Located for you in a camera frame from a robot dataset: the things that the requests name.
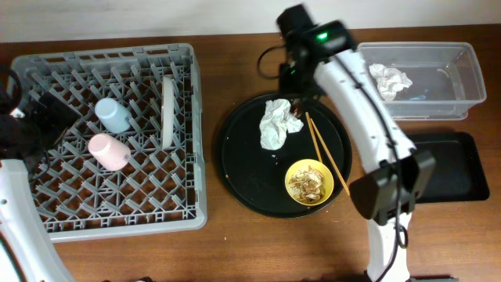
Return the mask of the white round plate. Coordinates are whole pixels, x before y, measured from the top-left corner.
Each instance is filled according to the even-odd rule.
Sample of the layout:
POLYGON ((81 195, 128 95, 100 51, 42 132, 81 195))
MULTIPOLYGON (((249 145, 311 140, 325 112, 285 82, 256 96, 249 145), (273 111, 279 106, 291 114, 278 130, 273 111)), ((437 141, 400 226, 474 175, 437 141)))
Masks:
POLYGON ((161 122, 162 149, 166 150, 172 145, 174 132, 174 84, 167 76, 162 79, 161 122))

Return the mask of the small white napkin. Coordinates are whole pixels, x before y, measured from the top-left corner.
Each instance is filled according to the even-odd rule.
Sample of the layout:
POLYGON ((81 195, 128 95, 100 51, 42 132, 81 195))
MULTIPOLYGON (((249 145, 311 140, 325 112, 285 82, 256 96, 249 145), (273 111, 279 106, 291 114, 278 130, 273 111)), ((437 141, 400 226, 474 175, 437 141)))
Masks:
POLYGON ((399 92, 413 84, 406 73, 380 63, 369 65, 369 72, 376 80, 377 90, 385 101, 394 100, 399 92))

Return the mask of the pink cup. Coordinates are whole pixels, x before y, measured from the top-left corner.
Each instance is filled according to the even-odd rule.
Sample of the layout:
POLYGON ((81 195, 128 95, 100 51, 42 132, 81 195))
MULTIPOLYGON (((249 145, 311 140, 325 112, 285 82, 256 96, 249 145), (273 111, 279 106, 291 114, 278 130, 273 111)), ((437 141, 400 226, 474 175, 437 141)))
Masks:
POLYGON ((132 156, 128 146, 105 133, 96 134, 89 140, 88 151, 109 171, 122 169, 132 156))

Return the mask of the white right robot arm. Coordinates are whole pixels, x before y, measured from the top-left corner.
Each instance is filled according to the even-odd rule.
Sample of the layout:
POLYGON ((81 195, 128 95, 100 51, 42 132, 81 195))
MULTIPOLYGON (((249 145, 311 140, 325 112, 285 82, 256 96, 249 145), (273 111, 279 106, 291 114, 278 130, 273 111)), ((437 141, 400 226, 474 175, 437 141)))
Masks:
POLYGON ((409 281, 407 228, 434 171, 434 157, 418 151, 392 120, 342 22, 315 24, 299 4, 285 9, 276 23, 289 60, 279 68, 280 87, 300 94, 322 90, 359 152, 365 174, 349 191, 368 224, 366 280, 409 281))

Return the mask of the brown gold snack wrapper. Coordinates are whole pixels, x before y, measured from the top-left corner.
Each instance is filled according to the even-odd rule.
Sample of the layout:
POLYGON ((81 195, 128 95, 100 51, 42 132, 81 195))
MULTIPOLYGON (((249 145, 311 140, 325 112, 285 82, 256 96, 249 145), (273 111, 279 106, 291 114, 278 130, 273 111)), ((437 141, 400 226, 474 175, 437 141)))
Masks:
POLYGON ((291 102, 291 113, 297 118, 300 119, 302 115, 302 99, 296 98, 291 102))

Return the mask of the large white napkin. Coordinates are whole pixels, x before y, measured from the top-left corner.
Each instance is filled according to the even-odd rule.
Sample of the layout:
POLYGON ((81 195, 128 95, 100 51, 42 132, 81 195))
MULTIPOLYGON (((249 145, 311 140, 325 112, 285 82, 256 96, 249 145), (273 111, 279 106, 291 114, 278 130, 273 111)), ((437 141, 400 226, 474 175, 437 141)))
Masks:
POLYGON ((268 100, 265 103, 265 113, 259 124, 263 149, 278 150, 284 145, 288 133, 302 130, 303 122, 290 112, 290 108, 287 99, 268 100))

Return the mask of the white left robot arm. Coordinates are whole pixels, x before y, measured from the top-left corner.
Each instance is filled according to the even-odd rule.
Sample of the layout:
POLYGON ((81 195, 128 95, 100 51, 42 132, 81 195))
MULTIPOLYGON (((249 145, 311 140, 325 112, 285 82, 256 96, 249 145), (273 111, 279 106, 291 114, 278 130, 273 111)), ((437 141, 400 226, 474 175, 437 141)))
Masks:
POLYGON ((17 73, 6 66, 1 72, 16 87, 13 94, 1 90, 1 278, 72 281, 36 210, 29 174, 80 116, 48 92, 24 99, 17 73))

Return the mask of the light blue cup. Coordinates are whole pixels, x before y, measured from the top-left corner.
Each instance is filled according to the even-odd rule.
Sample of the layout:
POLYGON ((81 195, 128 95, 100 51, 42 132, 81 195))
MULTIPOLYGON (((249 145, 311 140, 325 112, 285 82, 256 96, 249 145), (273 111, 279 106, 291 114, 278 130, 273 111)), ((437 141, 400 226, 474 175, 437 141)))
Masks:
POLYGON ((108 132, 122 133, 131 127, 129 119, 132 114, 114 99, 100 99, 95 106, 95 113, 108 132))

